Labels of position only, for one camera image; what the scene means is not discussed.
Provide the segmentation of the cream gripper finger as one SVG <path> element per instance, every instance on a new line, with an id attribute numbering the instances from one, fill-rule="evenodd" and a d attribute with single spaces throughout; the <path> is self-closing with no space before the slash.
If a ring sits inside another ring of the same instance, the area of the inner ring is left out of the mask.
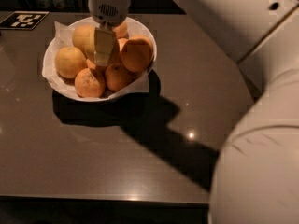
<path id="1" fill-rule="evenodd" d="M 116 41 L 116 34 L 109 23 L 101 23 L 95 28 L 94 62 L 96 65 L 107 66 Z"/>

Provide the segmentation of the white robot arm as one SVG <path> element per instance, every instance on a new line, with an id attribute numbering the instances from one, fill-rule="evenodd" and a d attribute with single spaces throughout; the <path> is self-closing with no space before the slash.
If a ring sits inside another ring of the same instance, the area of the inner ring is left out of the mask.
<path id="1" fill-rule="evenodd" d="M 299 224 L 297 0 L 173 0 L 259 93 L 220 152 L 180 151 L 158 125 L 130 133 L 186 159 L 210 190 L 208 224 Z"/>

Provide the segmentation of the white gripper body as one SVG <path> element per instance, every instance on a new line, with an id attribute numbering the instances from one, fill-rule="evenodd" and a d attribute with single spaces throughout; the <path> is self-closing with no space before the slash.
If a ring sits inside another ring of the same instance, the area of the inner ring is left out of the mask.
<path id="1" fill-rule="evenodd" d="M 97 23 L 119 25 L 127 17 L 131 0 L 88 0 L 88 9 Z"/>

